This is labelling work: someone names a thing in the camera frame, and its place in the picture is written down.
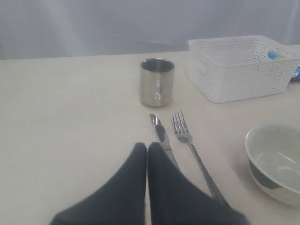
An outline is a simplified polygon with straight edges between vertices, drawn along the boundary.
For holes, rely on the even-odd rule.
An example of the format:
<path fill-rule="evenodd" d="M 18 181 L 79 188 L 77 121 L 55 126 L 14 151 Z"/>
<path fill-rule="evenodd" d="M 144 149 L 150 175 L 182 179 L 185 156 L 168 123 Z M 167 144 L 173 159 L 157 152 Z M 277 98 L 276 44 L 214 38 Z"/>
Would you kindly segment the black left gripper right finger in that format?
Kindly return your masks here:
<path fill-rule="evenodd" d="M 160 144 L 148 148 L 148 185 L 154 225 L 248 225 L 240 212 L 213 200 L 170 161 Z"/>

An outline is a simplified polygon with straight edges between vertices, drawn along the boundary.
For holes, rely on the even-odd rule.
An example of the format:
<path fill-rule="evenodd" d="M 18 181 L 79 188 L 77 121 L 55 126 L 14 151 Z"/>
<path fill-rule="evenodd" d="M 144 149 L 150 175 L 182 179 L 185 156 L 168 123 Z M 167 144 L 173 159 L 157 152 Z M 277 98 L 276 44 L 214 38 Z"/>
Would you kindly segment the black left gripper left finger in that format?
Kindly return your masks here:
<path fill-rule="evenodd" d="M 120 169 L 96 192 L 57 213 L 52 225 L 143 225 L 147 148 L 134 145 Z"/>

